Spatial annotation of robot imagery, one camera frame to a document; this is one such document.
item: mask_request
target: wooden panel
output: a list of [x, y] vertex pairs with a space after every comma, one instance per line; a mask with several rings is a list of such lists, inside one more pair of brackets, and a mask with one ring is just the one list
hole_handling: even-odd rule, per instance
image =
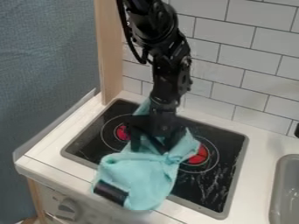
[[122, 25], [116, 0], [94, 0], [103, 104], [122, 91]]
[[45, 213], [43, 209], [43, 205], [41, 202], [40, 194], [39, 194], [39, 189], [37, 184], [35, 183], [34, 180], [32, 179], [27, 179], [29, 190], [31, 193], [31, 198], [35, 207], [35, 211], [37, 212], [38, 215], [38, 220], [40, 224], [46, 224], [45, 220]]
[[26, 219], [26, 220], [22, 221], [21, 224], [34, 224], [34, 222], [35, 222], [36, 220], [37, 220], [36, 217], [34, 217], [34, 218], [30, 218], [30, 219]]

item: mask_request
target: black cooktop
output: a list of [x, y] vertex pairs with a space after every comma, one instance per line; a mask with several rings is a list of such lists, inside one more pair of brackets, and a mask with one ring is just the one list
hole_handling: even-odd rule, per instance
[[[95, 164], [95, 168], [102, 157], [121, 151], [127, 144], [129, 136], [123, 122], [137, 108], [133, 102], [115, 101], [65, 149], [66, 154], [87, 160]], [[232, 200], [228, 198], [233, 196], [238, 176], [236, 168], [240, 169], [246, 138], [200, 122], [179, 119], [202, 144], [198, 155], [180, 165], [170, 200], [198, 211], [206, 208], [205, 214], [223, 219], [228, 215], [228, 204]]]

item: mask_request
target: cloth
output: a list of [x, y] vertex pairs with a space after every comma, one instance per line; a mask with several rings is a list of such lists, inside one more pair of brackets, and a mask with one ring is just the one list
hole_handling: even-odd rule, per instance
[[[145, 101], [135, 115], [149, 111], [150, 100]], [[179, 164], [194, 156], [200, 142], [189, 130], [178, 144], [163, 155], [159, 154], [146, 136], [142, 136], [141, 149], [133, 152], [130, 143], [120, 153], [105, 156], [99, 165], [99, 180], [129, 193], [124, 207], [142, 211], [158, 207], [170, 194]]]

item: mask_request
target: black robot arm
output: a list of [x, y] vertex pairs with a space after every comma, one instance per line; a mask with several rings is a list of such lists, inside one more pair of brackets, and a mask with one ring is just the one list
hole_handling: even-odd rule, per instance
[[[191, 89], [191, 49], [170, 5], [161, 0], [116, 1], [129, 48], [140, 63], [149, 62], [153, 71], [149, 114], [128, 121], [132, 149], [138, 151], [140, 136], [146, 135], [164, 153], [185, 133], [176, 112], [182, 95]], [[143, 49], [142, 55], [133, 42]]]

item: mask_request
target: burner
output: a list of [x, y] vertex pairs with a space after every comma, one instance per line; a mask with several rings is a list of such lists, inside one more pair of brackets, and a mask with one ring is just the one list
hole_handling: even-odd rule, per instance
[[202, 136], [196, 136], [196, 138], [201, 142], [198, 154], [180, 165], [181, 172], [194, 174], [208, 172], [219, 162], [219, 151], [216, 146]]
[[108, 120], [101, 128], [101, 140], [113, 151], [121, 151], [129, 141], [123, 122], [132, 114], [119, 115]]
[[127, 143], [130, 140], [130, 136], [127, 133], [126, 129], [127, 129], [127, 126], [124, 125], [123, 123], [121, 123], [120, 125], [118, 125], [115, 128], [115, 137], [118, 140], [125, 142], [125, 143]]
[[205, 145], [201, 144], [198, 148], [198, 154], [188, 159], [189, 165], [203, 165], [209, 159], [209, 151]]

